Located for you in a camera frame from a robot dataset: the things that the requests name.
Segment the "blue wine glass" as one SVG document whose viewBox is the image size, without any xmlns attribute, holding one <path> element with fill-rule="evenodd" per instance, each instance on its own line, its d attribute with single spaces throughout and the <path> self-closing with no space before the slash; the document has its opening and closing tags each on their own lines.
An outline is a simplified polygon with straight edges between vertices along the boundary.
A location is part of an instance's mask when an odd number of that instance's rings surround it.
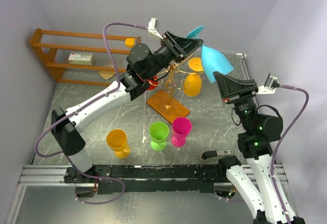
<svg viewBox="0 0 327 224">
<path fill-rule="evenodd" d="M 204 73 L 211 84 L 216 81 L 213 75 L 215 71 L 227 75 L 234 70 L 234 67 L 220 51 L 204 44 L 201 46 L 200 58 Z"/>
</svg>

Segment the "red wine glass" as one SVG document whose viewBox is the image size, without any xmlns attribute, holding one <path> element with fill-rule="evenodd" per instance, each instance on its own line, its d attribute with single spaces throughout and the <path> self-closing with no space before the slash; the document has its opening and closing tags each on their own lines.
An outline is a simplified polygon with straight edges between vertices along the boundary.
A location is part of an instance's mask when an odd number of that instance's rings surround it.
<svg viewBox="0 0 327 224">
<path fill-rule="evenodd" d="M 153 90 L 158 85 L 157 76 L 154 76 L 153 79 L 147 80 L 149 83 L 149 88 L 147 90 Z"/>
</svg>

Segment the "pink wine glass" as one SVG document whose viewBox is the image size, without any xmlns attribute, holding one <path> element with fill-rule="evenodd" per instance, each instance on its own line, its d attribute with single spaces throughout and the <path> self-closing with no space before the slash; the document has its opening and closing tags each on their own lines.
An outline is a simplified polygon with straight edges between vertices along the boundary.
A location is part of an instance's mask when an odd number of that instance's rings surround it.
<svg viewBox="0 0 327 224">
<path fill-rule="evenodd" d="M 192 123 L 186 117 L 176 118 L 172 123 L 171 143 L 175 147 L 182 147 L 186 143 L 186 138 L 192 129 Z"/>
</svg>

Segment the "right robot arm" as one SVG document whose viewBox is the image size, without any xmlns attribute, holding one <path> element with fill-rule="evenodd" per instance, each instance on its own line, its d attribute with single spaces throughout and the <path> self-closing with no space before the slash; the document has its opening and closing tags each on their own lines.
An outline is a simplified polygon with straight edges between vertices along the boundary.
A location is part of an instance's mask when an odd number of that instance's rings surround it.
<svg viewBox="0 0 327 224">
<path fill-rule="evenodd" d="M 268 74 L 265 84 L 257 86 L 255 80 L 239 80 L 215 71 L 222 102 L 233 104 L 235 114 L 245 130 L 238 135 L 238 148 L 250 166 L 254 184 L 236 156 L 219 159 L 217 177 L 222 182 L 230 181 L 249 208 L 253 223 L 305 223 L 289 204 L 281 182 L 275 172 L 276 149 L 271 143 L 280 144 L 288 133 L 284 121 L 275 109 L 275 115 L 259 112 L 254 97 L 257 94 L 273 94 L 277 88 L 296 90 L 296 87 L 281 85 L 278 77 Z"/>
</svg>

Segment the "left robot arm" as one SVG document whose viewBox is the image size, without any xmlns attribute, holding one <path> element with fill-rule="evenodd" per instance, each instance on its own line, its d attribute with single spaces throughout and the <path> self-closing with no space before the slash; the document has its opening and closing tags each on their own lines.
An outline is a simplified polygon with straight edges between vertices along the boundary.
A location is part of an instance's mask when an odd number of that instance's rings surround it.
<svg viewBox="0 0 327 224">
<path fill-rule="evenodd" d="M 163 34 L 160 48 L 154 52 L 146 44 L 137 43 L 126 58 L 126 71 L 119 74 L 117 81 L 74 107 L 52 111 L 51 133 L 64 155 L 78 169 L 77 177 L 82 182 L 91 182 L 96 171 L 81 133 L 107 111 L 141 96 L 159 72 L 172 61 L 182 62 L 202 44 L 202 39 L 178 37 L 169 31 Z"/>
</svg>

